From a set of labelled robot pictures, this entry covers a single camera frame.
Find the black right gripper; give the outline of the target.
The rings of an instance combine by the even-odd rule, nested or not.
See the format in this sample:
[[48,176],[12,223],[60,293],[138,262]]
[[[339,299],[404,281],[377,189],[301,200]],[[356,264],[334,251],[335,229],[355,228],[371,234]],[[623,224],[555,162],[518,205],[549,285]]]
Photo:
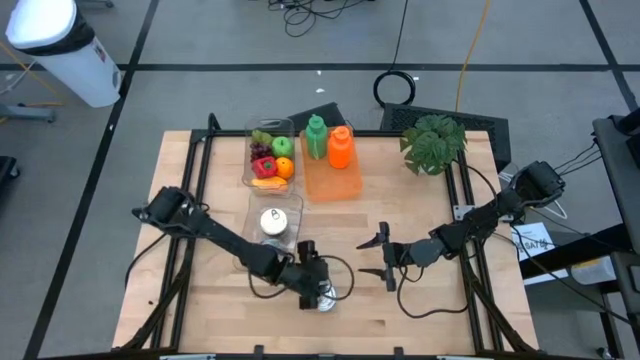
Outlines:
[[359,272],[374,275],[385,281],[387,291],[396,290],[396,280],[393,269],[402,266],[416,265],[427,266],[427,257],[431,253],[430,239],[404,244],[390,241],[390,227],[387,222],[379,223],[380,231],[374,237],[357,246],[357,249],[367,249],[382,246],[385,269],[359,269]]

